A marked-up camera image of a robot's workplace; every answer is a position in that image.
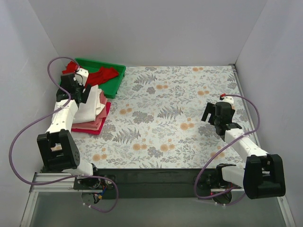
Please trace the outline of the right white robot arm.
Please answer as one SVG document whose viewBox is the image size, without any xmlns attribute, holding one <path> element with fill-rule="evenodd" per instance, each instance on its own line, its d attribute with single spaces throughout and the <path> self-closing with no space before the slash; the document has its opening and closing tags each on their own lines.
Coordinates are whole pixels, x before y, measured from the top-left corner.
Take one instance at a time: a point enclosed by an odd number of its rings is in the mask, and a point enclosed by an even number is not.
<svg viewBox="0 0 303 227">
<path fill-rule="evenodd" d="M 215 176 L 210 178 L 211 182 L 220 188 L 229 184 L 241 187 L 250 199 L 284 196 L 286 187 L 282 158 L 278 154 L 267 153 L 246 137 L 242 127 L 232 121 L 235 113 L 232 103 L 232 98 L 216 104 L 207 103 L 201 120 L 215 127 L 216 134 L 245 161 L 245 167 L 219 164 Z"/>
</svg>

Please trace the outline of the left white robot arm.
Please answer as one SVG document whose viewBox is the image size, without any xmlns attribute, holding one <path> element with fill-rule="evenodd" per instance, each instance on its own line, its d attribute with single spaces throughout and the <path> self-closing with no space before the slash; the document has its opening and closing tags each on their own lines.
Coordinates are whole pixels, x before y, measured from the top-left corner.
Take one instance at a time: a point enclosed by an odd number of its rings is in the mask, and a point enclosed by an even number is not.
<svg viewBox="0 0 303 227">
<path fill-rule="evenodd" d="M 56 92 L 56 103 L 52 123 L 46 133 L 37 137 L 37 144 L 45 170 L 60 171 L 85 176 L 84 183 L 90 189 L 100 186 L 101 178 L 94 173 L 95 166 L 81 160 L 79 149 L 71 135 L 74 117 L 81 103 L 86 103 L 91 87 L 86 89 L 77 79 L 77 74 L 61 75 L 61 87 Z"/>
</svg>

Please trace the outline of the white t shirt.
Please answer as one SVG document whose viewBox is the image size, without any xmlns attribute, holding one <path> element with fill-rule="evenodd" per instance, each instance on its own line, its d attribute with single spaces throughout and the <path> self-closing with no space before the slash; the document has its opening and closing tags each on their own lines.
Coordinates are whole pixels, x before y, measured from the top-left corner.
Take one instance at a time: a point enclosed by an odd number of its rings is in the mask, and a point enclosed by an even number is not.
<svg viewBox="0 0 303 227">
<path fill-rule="evenodd" d="M 79 109 L 74 116 L 73 123 L 83 123 L 95 121 L 96 116 L 101 112 L 104 107 L 100 102 L 100 90 L 98 85 L 91 88 L 87 102 L 80 103 Z"/>
</svg>

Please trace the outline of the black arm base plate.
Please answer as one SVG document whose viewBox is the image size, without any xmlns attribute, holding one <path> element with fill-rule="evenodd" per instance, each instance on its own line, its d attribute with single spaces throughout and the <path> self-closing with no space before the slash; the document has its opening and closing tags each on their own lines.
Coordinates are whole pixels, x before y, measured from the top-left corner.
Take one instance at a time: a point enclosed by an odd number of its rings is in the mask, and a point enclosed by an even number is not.
<svg viewBox="0 0 303 227">
<path fill-rule="evenodd" d="M 227 189 L 231 183 L 224 181 L 215 168 L 207 168 L 198 177 L 199 169 L 98 169 L 94 175 L 113 180 L 120 199 L 134 198 L 191 198 L 194 183 L 197 194 L 208 196 L 212 189 Z"/>
</svg>

